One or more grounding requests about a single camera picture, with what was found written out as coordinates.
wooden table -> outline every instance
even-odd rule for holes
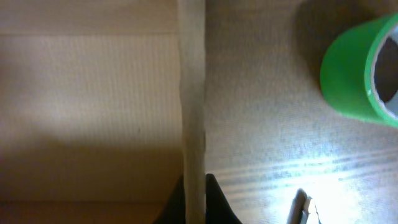
[[[396,223],[398,130],[347,119],[318,76],[333,39],[388,1],[207,1],[206,169],[243,223],[286,223],[303,188],[325,223]]]

